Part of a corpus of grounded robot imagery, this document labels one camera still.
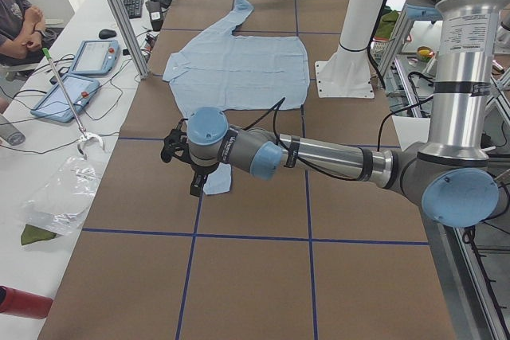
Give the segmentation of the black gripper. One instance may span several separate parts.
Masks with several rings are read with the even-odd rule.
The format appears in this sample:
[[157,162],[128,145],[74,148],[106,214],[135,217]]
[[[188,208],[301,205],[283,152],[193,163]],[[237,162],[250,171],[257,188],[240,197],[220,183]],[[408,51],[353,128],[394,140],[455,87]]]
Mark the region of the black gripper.
[[190,194],[192,196],[201,196],[208,176],[215,171],[215,165],[199,166],[194,164],[191,167],[194,171],[194,176],[190,184]]

